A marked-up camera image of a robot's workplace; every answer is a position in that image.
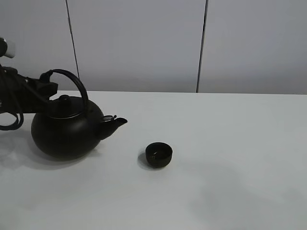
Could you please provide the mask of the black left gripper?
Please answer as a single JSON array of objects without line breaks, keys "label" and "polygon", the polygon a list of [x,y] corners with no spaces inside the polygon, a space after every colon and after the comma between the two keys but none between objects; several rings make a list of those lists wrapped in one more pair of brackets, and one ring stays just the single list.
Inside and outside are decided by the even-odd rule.
[{"label": "black left gripper", "polygon": [[40,113],[58,92],[58,84],[24,77],[11,67],[0,68],[0,112]]}]

